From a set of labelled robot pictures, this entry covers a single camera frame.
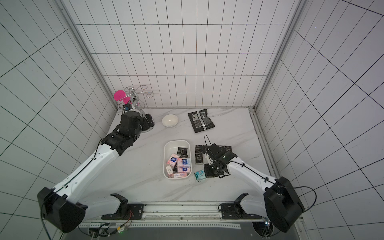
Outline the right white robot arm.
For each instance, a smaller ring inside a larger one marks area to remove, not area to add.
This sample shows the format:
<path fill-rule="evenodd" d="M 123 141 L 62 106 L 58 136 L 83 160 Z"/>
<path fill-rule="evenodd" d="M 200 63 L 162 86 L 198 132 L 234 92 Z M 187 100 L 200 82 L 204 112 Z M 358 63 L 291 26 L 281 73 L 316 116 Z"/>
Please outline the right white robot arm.
<path fill-rule="evenodd" d="M 242 161 L 238 155 L 216 144 L 204 146 L 208 158 L 204 165 L 207 178 L 237 177 L 258 193 L 239 195 L 230 204 L 220 204 L 224 220 L 252 220 L 254 230 L 263 238 L 287 233 L 306 212 L 291 182 L 264 174 Z"/>

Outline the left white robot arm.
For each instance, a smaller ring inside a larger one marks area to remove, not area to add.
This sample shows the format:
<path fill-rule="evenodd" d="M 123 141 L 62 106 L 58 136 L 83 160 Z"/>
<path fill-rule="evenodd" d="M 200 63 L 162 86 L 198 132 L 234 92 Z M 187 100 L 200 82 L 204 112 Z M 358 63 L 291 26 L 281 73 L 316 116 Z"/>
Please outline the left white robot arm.
<path fill-rule="evenodd" d="M 95 178 L 133 146 L 142 132 L 151 130 L 154 125 L 150 114 L 133 110 L 123 113 L 120 123 L 100 140 L 97 149 L 84 163 L 53 188 L 44 187 L 38 192 L 41 221 L 48 221 L 63 233 L 69 233 L 83 221 L 95 217 L 125 219 L 129 214 L 129 204 L 119 194 L 113 193 L 90 202 L 81 198 Z"/>

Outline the teal tissue pack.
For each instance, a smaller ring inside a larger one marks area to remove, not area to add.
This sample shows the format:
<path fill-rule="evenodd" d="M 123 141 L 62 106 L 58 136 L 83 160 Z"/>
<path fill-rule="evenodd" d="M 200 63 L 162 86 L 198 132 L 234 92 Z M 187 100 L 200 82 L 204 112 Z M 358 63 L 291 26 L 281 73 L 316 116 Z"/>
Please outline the teal tissue pack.
<path fill-rule="evenodd" d="M 207 178 L 204 170 L 197 171 L 194 173 L 194 175 L 196 182 L 201 182 Z"/>

